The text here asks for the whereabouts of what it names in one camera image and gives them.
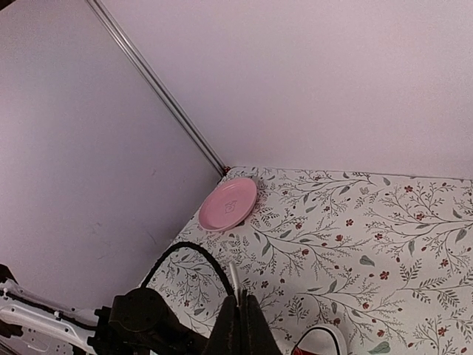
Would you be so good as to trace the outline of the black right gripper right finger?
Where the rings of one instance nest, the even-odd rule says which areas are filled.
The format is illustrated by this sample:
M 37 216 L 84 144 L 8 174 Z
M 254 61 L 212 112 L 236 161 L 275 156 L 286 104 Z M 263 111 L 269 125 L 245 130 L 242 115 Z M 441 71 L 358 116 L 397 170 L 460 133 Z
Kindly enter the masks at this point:
M 241 354 L 281 354 L 270 331 L 257 298 L 242 291 L 240 304 L 240 349 Z

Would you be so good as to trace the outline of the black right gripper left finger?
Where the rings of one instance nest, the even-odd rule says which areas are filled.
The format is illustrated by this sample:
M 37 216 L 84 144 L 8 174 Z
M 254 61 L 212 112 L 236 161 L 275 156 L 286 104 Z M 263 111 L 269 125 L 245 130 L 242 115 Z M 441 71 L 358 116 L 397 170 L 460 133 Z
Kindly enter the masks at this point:
M 207 354 L 237 355 L 241 351 L 239 308 L 235 296 L 226 297 L 207 343 Z

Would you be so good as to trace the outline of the red canvas sneaker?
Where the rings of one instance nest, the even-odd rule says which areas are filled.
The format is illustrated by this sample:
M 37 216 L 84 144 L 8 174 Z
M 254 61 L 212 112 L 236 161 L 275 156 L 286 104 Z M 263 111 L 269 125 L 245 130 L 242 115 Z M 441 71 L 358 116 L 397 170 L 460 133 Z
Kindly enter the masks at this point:
M 234 286 L 234 295 L 239 308 L 244 288 L 239 280 L 236 265 L 229 263 L 231 279 Z M 347 342 L 341 331 L 330 324 L 317 324 L 306 330 L 290 350 L 291 354 L 347 354 Z

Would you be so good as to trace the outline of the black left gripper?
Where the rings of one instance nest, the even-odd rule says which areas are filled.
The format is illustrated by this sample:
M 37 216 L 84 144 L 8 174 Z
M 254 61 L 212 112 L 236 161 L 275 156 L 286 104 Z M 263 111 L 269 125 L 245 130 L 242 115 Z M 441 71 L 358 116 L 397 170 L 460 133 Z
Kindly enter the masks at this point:
M 151 288 L 116 296 L 112 307 L 95 311 L 97 354 L 203 354 L 208 339 L 180 323 Z

